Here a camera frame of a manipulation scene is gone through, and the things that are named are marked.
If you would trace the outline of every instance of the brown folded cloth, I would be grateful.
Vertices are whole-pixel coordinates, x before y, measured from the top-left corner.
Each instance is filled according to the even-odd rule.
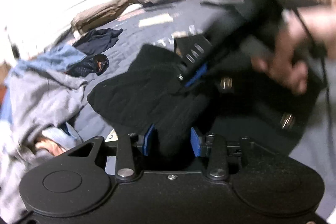
[[[73,31],[84,34],[89,30],[115,20],[122,12],[138,0],[111,0],[78,13],[71,21]]]

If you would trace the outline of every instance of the gray bed sheet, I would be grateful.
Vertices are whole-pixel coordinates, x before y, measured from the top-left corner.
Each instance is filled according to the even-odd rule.
[[[88,140],[94,136],[107,135],[113,129],[100,115],[98,115],[86,101],[86,96],[101,81],[127,71],[130,63],[135,59],[141,46],[145,43],[159,45],[170,50],[174,49],[171,34],[176,31],[197,32],[206,28],[211,18],[215,17],[221,8],[201,6],[198,0],[187,0],[172,4],[169,8],[146,11],[122,21],[112,21],[100,28],[123,28],[116,45],[104,54],[109,58],[109,68],[101,76],[92,73],[86,77],[88,86],[83,100],[84,108],[80,111],[74,122],[74,128],[83,138]],[[173,22],[138,27],[139,20],[156,15],[169,13]],[[335,63],[328,64],[333,118],[336,116],[336,70]],[[327,133],[327,116],[325,97],[322,93],[318,99],[307,130],[301,141],[291,153],[291,157],[312,167],[322,176],[325,182],[325,195],[317,213],[327,218],[336,204],[336,148],[334,145],[335,128],[332,136]],[[115,159],[109,158],[106,172],[114,174]]]

